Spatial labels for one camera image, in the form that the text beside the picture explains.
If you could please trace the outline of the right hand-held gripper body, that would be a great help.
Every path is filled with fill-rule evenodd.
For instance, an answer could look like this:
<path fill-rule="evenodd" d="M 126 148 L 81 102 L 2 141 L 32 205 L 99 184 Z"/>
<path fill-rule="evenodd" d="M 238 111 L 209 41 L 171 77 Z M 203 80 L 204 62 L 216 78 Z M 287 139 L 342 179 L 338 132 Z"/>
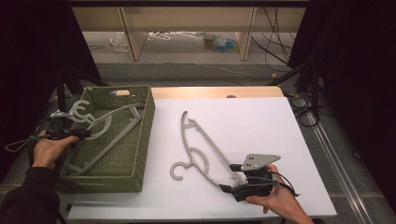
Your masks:
<path fill-rule="evenodd" d="M 268 168 L 268 164 L 278 161 L 278 155 L 248 154 L 242 163 L 242 173 L 245 182 L 231 189 L 231 194 L 238 202 L 242 202 L 249 196 L 268 196 L 276 178 Z"/>

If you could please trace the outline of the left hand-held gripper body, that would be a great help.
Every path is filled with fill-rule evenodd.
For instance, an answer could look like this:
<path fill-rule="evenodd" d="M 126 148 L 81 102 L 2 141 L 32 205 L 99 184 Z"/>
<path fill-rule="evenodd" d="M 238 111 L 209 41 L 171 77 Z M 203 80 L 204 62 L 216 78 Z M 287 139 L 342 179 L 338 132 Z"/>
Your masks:
<path fill-rule="evenodd" d="M 77 131 L 72 129 L 73 120 L 69 113 L 57 110 L 49 116 L 49 127 L 45 135 L 49 140 L 61 140 L 71 135 L 76 135 Z"/>

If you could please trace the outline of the green woven storage basket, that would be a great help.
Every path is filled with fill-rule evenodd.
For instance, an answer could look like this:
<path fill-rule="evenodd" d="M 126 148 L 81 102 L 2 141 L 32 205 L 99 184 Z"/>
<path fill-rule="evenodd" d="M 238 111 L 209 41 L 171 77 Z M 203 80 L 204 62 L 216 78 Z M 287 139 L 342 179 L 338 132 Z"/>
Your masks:
<path fill-rule="evenodd" d="M 151 87 L 88 87 L 69 110 L 91 136 L 66 151 L 57 189 L 63 193 L 142 190 L 155 112 Z"/>

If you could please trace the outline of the person's left hand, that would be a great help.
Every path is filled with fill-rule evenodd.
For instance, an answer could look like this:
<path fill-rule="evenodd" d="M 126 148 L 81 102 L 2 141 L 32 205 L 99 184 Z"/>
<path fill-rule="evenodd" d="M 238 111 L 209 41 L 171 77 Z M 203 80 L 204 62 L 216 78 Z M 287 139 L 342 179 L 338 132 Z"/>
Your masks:
<path fill-rule="evenodd" d="M 56 161 L 61 158 L 66 148 L 76 143 L 78 138 L 71 135 L 61 140 L 50 140 L 44 136 L 45 133 L 45 131 L 39 133 L 33 150 L 32 167 L 54 169 Z"/>

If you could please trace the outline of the person's right hand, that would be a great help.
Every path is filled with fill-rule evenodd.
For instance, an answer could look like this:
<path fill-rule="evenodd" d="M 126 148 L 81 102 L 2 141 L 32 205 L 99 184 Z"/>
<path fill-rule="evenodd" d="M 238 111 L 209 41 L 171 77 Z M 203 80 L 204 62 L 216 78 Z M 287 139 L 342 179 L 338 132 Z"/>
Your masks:
<path fill-rule="evenodd" d="M 294 195 L 282 186 L 274 187 L 272 193 L 266 197 L 249 196 L 246 202 L 261 206 L 264 214 L 271 211 L 285 219 L 297 214 L 307 215 Z"/>

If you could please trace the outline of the black tripod stand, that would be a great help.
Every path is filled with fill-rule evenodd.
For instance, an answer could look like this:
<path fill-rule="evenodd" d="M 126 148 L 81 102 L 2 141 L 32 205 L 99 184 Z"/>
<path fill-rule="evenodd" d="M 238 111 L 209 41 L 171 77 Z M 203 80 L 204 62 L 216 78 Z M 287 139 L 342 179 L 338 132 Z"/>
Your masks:
<path fill-rule="evenodd" d="M 66 119 L 67 117 L 65 89 L 69 89 L 73 95 L 81 95 L 83 93 L 83 87 L 80 83 L 82 79 L 88 80 L 96 86 L 106 86 L 106 83 L 100 77 L 91 76 L 70 65 L 62 66 L 56 75 L 56 79 L 58 109 L 50 115 L 52 119 Z"/>
<path fill-rule="evenodd" d="M 297 76 L 297 80 L 294 84 L 294 89 L 297 90 L 298 93 L 301 92 L 310 92 L 311 101 L 307 106 L 307 111 L 311 113 L 314 117 L 313 126 L 317 125 L 320 121 L 318 115 L 318 69 L 313 63 L 304 62 L 295 68 L 291 69 L 289 72 L 284 74 L 283 76 L 274 79 L 269 83 L 269 86 L 278 86 L 283 82 L 291 79 L 292 77 Z"/>

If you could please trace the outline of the white table mat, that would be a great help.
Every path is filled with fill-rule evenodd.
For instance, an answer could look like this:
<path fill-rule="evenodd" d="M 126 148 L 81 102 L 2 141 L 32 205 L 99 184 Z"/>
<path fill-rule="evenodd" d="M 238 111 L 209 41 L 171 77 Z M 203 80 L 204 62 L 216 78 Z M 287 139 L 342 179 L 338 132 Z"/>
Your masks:
<path fill-rule="evenodd" d="M 273 154 L 279 172 L 294 186 L 298 201 L 312 217 L 333 217 L 336 211 L 305 143 L 287 99 L 158 99 L 148 145 L 143 189 L 139 193 L 80 194 L 69 219 L 73 221 L 181 222 L 254 220 L 262 208 L 237 202 L 208 181 L 196 167 L 178 166 L 174 180 L 169 170 L 188 162 L 180 119 L 184 111 L 195 119 L 227 159 L 240 164 L 247 154 Z M 209 159 L 209 174 L 220 184 L 234 182 L 228 168 L 196 129 L 186 131 L 191 147 Z"/>

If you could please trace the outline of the black curtain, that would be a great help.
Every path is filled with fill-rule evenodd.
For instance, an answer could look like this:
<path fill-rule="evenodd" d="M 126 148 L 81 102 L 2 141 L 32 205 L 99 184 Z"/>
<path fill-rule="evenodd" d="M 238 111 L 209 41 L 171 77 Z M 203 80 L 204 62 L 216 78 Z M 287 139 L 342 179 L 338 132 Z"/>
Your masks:
<path fill-rule="evenodd" d="M 396 0 L 309 0 L 290 67 L 330 23 L 318 63 L 325 94 L 396 213 Z"/>
<path fill-rule="evenodd" d="M 60 71 L 100 78 L 69 0 L 0 0 L 0 182 L 46 110 Z"/>

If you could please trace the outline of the light wooden table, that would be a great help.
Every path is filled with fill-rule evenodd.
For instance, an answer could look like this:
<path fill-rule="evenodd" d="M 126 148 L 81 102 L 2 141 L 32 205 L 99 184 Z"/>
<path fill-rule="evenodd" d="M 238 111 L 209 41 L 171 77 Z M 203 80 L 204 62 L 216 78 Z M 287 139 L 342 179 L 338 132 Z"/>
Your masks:
<path fill-rule="evenodd" d="M 161 87 L 152 88 L 154 99 L 283 97 L 277 86 Z"/>

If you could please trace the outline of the clear plastic bag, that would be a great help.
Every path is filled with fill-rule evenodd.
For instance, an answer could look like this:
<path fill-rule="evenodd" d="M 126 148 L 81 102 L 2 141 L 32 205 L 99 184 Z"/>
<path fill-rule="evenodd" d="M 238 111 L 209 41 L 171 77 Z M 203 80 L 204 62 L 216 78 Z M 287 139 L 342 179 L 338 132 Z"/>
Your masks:
<path fill-rule="evenodd" d="M 110 46 L 115 52 L 128 52 L 128 43 L 124 32 L 117 32 L 113 37 L 111 37 Z"/>

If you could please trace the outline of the colourful plastic toys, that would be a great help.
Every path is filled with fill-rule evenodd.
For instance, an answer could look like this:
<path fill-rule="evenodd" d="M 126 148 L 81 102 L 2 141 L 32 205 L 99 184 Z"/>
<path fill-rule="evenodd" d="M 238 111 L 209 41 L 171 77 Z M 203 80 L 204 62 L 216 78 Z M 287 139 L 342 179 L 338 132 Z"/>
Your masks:
<path fill-rule="evenodd" d="M 203 34 L 204 46 L 209 49 L 214 49 L 218 52 L 226 52 L 228 50 L 238 51 L 237 44 L 221 35 Z"/>

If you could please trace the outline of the white hangers on floor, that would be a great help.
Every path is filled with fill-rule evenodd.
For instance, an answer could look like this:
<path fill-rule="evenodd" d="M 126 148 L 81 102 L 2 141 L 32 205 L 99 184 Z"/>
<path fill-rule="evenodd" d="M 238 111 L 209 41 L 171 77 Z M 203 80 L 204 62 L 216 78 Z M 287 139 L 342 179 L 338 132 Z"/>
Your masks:
<path fill-rule="evenodd" d="M 174 36 L 182 36 L 182 37 L 187 37 L 187 38 L 193 38 L 193 39 L 199 39 L 201 40 L 203 38 L 203 35 L 200 33 L 196 32 L 161 32 L 161 31 L 156 31 L 156 32 L 147 32 L 148 39 L 150 41 L 154 39 L 160 39 L 164 41 L 170 41 Z"/>

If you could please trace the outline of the beige wooden shelf unit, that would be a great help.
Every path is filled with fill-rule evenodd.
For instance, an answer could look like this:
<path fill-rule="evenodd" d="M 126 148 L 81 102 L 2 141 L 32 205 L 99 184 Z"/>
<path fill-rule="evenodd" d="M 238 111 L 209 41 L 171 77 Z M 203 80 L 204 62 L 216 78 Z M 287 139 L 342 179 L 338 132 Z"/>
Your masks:
<path fill-rule="evenodd" d="M 248 58 L 251 34 L 296 33 L 304 7 L 73 7 L 81 30 L 123 32 L 134 61 L 139 59 L 148 31 L 233 32 L 240 59 Z"/>

